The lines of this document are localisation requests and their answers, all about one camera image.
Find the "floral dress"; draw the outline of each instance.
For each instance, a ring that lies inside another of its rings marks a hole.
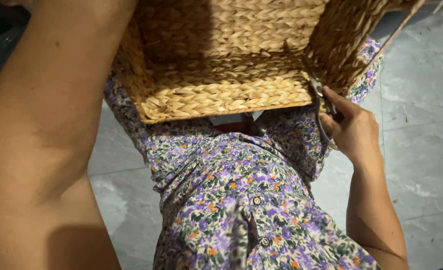
[[[360,55],[380,49],[367,40]],[[382,57],[348,98],[373,89]],[[265,111],[250,135],[208,119],[143,124],[110,75],[105,100],[151,168],[163,216],[154,269],[377,269],[310,192],[329,147],[313,106]]]

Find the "wicker basket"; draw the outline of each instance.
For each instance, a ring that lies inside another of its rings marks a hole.
[[[321,83],[344,93],[370,64],[358,48],[381,17],[407,10],[397,33],[422,3],[141,0],[115,79],[148,124],[303,106],[312,98],[302,58]]]

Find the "skin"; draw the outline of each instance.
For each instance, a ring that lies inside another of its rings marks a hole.
[[[388,195],[375,115],[323,87],[344,120],[321,114],[324,129],[353,163],[346,213],[347,235],[367,250],[383,269],[409,269],[402,228]]]
[[[0,74],[0,270],[120,269],[87,166],[105,79],[136,3],[40,0],[33,6]],[[345,120],[338,125],[324,115],[324,124],[355,168],[347,232],[382,267],[408,268],[378,126],[367,111],[326,94]]]

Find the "gray tile floor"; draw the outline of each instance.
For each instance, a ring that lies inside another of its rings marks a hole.
[[[443,9],[424,6],[386,50],[378,83],[363,107],[380,124],[386,180],[412,269],[443,267]],[[373,35],[386,40],[400,14]],[[345,228],[353,169],[341,153],[313,184],[318,204]],[[105,106],[89,174],[124,270],[149,269],[161,229],[150,171]]]

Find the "hand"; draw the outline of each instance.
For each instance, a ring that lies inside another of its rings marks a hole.
[[[355,168],[382,162],[375,115],[327,86],[323,87],[323,93],[344,116],[344,120],[337,123],[329,115],[320,114],[323,128],[333,136],[338,149],[350,159]]]

